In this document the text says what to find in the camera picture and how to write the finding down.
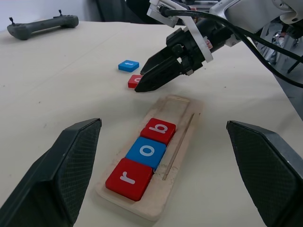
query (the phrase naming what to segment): wall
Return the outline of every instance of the wall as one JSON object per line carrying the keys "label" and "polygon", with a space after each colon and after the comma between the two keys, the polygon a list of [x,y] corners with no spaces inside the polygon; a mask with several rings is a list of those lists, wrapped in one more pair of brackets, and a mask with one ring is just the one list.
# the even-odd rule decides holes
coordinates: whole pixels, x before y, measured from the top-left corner
{"label": "wall", "polygon": [[63,14],[77,15],[79,20],[100,21],[95,0],[0,0],[0,31],[10,24],[29,23]]}

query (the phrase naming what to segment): red block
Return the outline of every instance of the red block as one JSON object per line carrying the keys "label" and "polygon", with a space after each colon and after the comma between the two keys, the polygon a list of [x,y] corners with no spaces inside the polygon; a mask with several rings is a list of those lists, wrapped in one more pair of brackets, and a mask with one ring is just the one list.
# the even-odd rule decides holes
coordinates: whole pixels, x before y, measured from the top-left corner
{"label": "red block", "polygon": [[176,126],[172,123],[151,118],[145,128],[141,131],[140,136],[164,143],[166,146],[173,137]]}
{"label": "red block", "polygon": [[142,75],[132,75],[132,77],[128,81],[129,88],[136,88],[137,84],[141,80]]}
{"label": "red block", "polygon": [[122,158],[106,180],[105,186],[133,201],[139,201],[152,174],[151,167]]}

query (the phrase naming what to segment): blue letter block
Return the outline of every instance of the blue letter block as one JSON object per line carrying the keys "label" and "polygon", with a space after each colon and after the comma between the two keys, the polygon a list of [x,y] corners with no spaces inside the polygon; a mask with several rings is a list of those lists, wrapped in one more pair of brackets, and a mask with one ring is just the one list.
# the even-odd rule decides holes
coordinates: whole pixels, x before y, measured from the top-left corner
{"label": "blue letter block", "polygon": [[166,146],[163,143],[139,137],[125,157],[156,170],[165,149]]}
{"label": "blue letter block", "polygon": [[135,69],[139,68],[139,63],[136,61],[126,60],[120,63],[118,68],[126,72],[133,72]]}

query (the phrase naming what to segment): white letter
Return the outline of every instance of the white letter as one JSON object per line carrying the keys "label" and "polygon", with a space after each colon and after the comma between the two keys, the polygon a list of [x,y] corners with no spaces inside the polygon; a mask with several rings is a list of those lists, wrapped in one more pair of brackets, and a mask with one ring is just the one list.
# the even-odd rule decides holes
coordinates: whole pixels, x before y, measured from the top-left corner
{"label": "white letter", "polygon": [[[145,148],[151,150],[150,153],[144,152]],[[155,152],[155,149],[148,145],[144,145],[140,148],[140,154],[142,154],[143,156],[147,156],[147,157],[152,156],[154,154],[154,152]]]}
{"label": "white letter", "polygon": [[125,181],[125,182],[134,184],[135,181],[134,181],[133,179],[131,179],[131,178],[128,178],[126,175],[127,175],[127,172],[123,172],[123,173],[122,173],[122,176],[120,177],[120,180],[123,180],[123,181]]}
{"label": "white letter", "polygon": [[168,127],[165,126],[164,124],[156,124],[156,126],[154,128],[149,127],[149,129],[164,134],[167,131]]}

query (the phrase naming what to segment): table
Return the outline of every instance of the table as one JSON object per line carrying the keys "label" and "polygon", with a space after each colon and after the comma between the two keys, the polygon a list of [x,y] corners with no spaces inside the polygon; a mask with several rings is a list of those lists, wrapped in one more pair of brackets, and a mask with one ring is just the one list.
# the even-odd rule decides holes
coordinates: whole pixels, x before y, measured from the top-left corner
{"label": "table", "polygon": [[[139,61],[133,73],[139,74],[175,30],[81,22],[27,41],[0,33],[0,205],[64,128],[101,117],[94,169],[75,227],[265,226],[241,180],[226,123],[275,131],[303,156],[303,122],[243,43],[221,48],[214,61],[155,92],[129,90],[131,73],[117,65]],[[102,200],[94,187],[150,106],[172,93],[203,100],[205,108],[163,216],[149,222]]]}

